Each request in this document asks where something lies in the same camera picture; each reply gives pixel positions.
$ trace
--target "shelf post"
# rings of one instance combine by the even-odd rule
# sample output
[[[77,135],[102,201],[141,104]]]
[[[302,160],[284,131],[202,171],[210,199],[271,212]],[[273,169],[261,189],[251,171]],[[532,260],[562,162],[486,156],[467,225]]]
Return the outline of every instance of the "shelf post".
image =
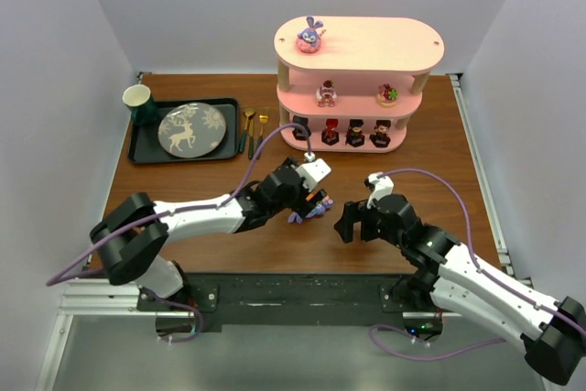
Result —
[[[409,122],[409,118],[411,116],[408,116],[407,118],[402,118],[396,121],[395,123],[395,128],[397,130],[403,130],[405,127],[407,127],[407,123]]]
[[[425,86],[425,83],[428,82],[430,74],[431,71],[415,76],[415,80],[413,81],[413,85],[411,86],[410,90],[412,95],[419,95],[421,93]]]
[[[281,125],[289,124],[289,112],[281,104],[278,105],[278,122]]]
[[[277,79],[278,89],[287,92],[289,90],[289,66],[281,60],[278,61]]]

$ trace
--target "robotic arm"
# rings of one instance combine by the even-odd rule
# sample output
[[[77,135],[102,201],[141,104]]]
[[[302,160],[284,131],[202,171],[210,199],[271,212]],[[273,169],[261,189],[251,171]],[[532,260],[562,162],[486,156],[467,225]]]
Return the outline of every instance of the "robotic arm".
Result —
[[[184,277],[178,266],[158,255],[163,245],[195,235],[249,231],[286,208],[305,217],[326,197],[324,190],[316,189],[331,172],[323,159],[306,158],[309,162],[300,165],[289,157],[235,197],[224,194],[207,201],[169,203],[151,201],[144,192],[132,195],[92,229],[93,243],[137,219],[169,215],[146,223],[141,231],[121,234],[98,250],[110,284],[135,281],[168,298],[184,287]]]
[[[580,303],[536,292],[475,257],[482,269],[478,268],[465,244],[423,223],[404,196],[393,194],[389,177],[372,174],[365,185],[371,190],[369,199],[345,203],[342,218],[334,226],[345,243],[351,242],[353,225],[360,222],[362,240],[386,240],[418,269],[403,286],[404,295],[426,299],[480,323],[524,353],[540,375],[559,385],[569,382],[586,355],[586,339],[559,314],[584,329],[586,312]],[[558,314],[552,316],[542,306]]]

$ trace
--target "pink shelf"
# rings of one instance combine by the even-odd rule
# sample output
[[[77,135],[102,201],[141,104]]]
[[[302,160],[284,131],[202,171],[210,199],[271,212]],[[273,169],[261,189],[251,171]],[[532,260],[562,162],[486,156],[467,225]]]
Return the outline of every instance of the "pink shelf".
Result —
[[[307,142],[305,141],[298,141],[293,137],[293,130],[282,130],[281,135],[285,142],[287,142],[290,146],[299,149],[299,150],[307,150]],[[387,148],[377,148],[372,145],[370,140],[368,139],[368,135],[366,136],[366,142],[362,147],[351,147],[346,146],[344,144],[344,133],[340,133],[340,142],[335,146],[328,146],[321,142],[321,132],[313,132],[311,134],[311,148],[315,151],[341,151],[344,153],[387,153],[398,148],[403,141],[405,140],[405,136],[407,135],[407,128],[405,127],[402,130],[396,130],[395,128],[391,128],[389,132],[389,136],[391,136],[391,143],[388,145]]]
[[[321,48],[304,54],[295,46],[307,27],[305,17],[289,20],[275,34],[275,51],[298,71],[401,72],[431,71],[443,57],[440,34],[425,23],[405,17],[315,16],[323,22]]]
[[[333,81],[338,93],[333,107],[317,104],[315,92],[326,80]],[[277,86],[278,100],[291,113],[305,117],[401,119],[419,108],[423,95],[409,93],[413,77],[388,73],[324,75],[291,70],[289,82],[288,92],[280,91]],[[382,107],[375,98],[378,86],[386,82],[398,91],[393,107]]]

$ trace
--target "green mug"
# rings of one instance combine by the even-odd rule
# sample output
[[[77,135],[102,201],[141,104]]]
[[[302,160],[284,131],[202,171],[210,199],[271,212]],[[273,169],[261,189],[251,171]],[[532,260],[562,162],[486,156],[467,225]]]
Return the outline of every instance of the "green mug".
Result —
[[[160,121],[153,94],[144,84],[135,84],[126,89],[122,101],[130,110],[130,118],[135,125],[149,125]]]

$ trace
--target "black utensil handle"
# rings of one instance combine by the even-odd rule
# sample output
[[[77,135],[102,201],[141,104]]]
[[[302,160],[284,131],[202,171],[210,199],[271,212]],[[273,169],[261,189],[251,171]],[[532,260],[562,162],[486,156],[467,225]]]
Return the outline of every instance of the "black utensil handle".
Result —
[[[246,138],[248,135],[248,129],[244,129],[240,138],[240,145],[238,146],[238,153],[244,152],[244,146],[246,145]]]
[[[258,140],[256,141],[256,151],[258,151],[258,148],[260,147],[260,145],[263,143],[263,136],[259,136]]]
[[[255,139],[250,135],[250,142],[248,143],[248,158],[252,159],[255,155]]]

